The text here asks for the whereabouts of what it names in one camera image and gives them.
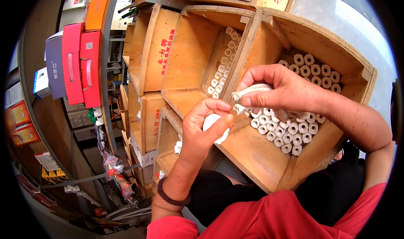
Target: hand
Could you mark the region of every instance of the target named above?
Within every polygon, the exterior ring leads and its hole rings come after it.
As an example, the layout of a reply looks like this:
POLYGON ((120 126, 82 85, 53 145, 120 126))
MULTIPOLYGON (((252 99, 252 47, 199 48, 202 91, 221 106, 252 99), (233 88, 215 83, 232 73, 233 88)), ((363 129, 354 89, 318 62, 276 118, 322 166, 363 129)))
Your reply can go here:
POLYGON ((274 90, 247 93, 239 100, 240 105, 315 113, 318 99, 326 92, 279 64, 250 68, 244 74, 236 92, 262 81, 273 85, 274 90))
POLYGON ((192 153, 208 154, 214 141, 219 139, 226 129, 234 124, 234 117, 230 114, 231 107, 219 99, 203 98, 185 115, 182 123, 183 148, 189 147, 192 153), (208 130, 202 131, 205 117, 211 114, 221 116, 208 130))

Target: dark bracelet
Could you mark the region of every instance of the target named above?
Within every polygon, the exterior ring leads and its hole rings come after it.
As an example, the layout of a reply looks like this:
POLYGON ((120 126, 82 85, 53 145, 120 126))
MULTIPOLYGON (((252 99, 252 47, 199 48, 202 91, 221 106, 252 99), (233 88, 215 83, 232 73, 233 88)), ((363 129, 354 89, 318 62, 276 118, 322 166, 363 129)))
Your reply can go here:
POLYGON ((157 185, 157 192, 163 198, 163 200, 167 201, 167 203, 174 205, 174 206, 186 206, 191 202, 191 194, 183 201, 175 201, 167 196, 167 194, 163 191, 163 182, 166 180, 167 177, 160 179, 157 185))

